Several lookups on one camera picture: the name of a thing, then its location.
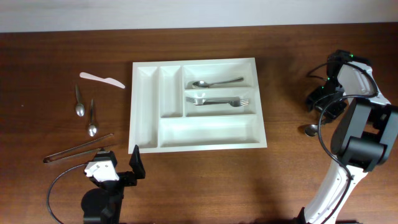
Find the large steel spoon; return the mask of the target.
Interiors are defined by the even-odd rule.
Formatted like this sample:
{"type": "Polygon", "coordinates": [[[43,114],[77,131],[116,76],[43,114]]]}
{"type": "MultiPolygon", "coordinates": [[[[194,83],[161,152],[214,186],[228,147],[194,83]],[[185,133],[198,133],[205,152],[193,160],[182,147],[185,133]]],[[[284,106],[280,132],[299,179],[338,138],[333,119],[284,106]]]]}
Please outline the large steel spoon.
{"type": "Polygon", "coordinates": [[[323,123],[321,123],[321,125],[317,125],[317,124],[309,124],[308,126],[306,126],[304,128],[304,133],[309,136],[309,137],[314,137],[318,134],[318,130],[320,127],[323,126],[323,123]]]}
{"type": "Polygon", "coordinates": [[[220,85],[220,84],[226,84],[226,83],[236,83],[236,82],[242,82],[244,81],[244,77],[238,77],[232,80],[226,80],[222,82],[214,82],[214,83],[207,83],[204,80],[199,80],[195,81],[192,83],[192,88],[209,88],[213,85],[220,85]]]}

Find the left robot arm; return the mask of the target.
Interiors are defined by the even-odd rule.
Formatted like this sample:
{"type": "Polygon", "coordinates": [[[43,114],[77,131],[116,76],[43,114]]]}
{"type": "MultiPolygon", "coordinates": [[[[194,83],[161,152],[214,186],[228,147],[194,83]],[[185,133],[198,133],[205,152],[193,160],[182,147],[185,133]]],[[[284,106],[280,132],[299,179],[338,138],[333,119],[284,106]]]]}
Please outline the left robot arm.
{"type": "Polygon", "coordinates": [[[119,223],[124,189],[136,186],[139,179],[146,177],[139,146],[134,146],[131,154],[131,171],[117,172],[117,163],[114,152],[104,149],[87,163],[85,174],[96,187],[81,200],[84,223],[119,223]]]}

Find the steel kitchen tongs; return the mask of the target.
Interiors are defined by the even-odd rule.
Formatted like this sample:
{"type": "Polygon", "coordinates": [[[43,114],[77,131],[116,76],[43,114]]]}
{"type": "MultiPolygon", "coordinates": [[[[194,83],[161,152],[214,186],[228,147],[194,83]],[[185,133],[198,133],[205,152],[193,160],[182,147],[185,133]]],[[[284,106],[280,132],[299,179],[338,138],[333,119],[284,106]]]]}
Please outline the steel kitchen tongs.
{"type": "Polygon", "coordinates": [[[43,162],[44,164],[51,163],[51,162],[53,162],[53,161],[56,161],[55,158],[58,157],[58,156],[63,156],[63,155],[65,155],[65,154],[69,153],[69,152],[76,151],[77,149],[81,149],[81,148],[84,148],[84,147],[86,147],[86,146],[90,146],[90,145],[92,145],[92,144],[94,144],[94,143],[97,143],[97,142],[99,142],[99,141],[101,141],[101,140],[103,140],[103,139],[109,138],[109,137],[111,137],[111,136],[114,136],[114,133],[107,134],[107,135],[102,136],[102,137],[100,137],[100,138],[94,139],[94,140],[89,141],[89,142],[85,142],[85,143],[80,144],[80,145],[78,145],[78,146],[71,147],[71,148],[66,149],[66,150],[64,150],[64,151],[56,152],[55,154],[51,154],[51,155],[49,155],[49,156],[44,157],[43,160],[42,160],[42,162],[43,162]]]}

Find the steel fork pointing up-left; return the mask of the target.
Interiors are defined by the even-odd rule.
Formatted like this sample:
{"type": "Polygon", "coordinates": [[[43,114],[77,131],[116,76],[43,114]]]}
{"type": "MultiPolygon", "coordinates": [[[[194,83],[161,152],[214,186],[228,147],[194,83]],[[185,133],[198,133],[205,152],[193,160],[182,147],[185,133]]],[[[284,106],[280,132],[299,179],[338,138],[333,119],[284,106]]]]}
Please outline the steel fork pointing up-left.
{"type": "Polygon", "coordinates": [[[185,101],[189,103],[193,103],[196,106],[204,106],[204,105],[215,105],[215,104],[230,104],[233,101],[240,101],[239,97],[235,98],[194,98],[194,97],[185,97],[185,101]]]}

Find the steel fork pointing down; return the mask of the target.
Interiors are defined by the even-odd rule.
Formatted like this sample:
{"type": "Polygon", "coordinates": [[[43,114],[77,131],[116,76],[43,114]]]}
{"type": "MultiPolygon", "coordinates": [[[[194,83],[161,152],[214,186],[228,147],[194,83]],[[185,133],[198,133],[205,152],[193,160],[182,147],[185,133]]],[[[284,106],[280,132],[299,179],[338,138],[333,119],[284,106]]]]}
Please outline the steel fork pointing down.
{"type": "Polygon", "coordinates": [[[218,104],[228,104],[232,107],[246,106],[249,104],[249,100],[205,100],[203,105],[218,105],[218,104]]]}

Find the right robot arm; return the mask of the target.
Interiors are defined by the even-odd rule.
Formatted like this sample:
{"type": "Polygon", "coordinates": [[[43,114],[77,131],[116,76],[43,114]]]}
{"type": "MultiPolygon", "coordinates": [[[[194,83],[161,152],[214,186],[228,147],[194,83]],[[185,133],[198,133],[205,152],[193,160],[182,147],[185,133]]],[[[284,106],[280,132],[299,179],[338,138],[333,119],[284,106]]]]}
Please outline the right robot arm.
{"type": "Polygon", "coordinates": [[[387,161],[397,138],[397,107],[381,93],[368,59],[336,50],[324,63],[324,85],[306,98],[317,124],[305,128],[331,157],[330,168],[312,201],[295,223],[337,223],[357,184],[387,161]]]}

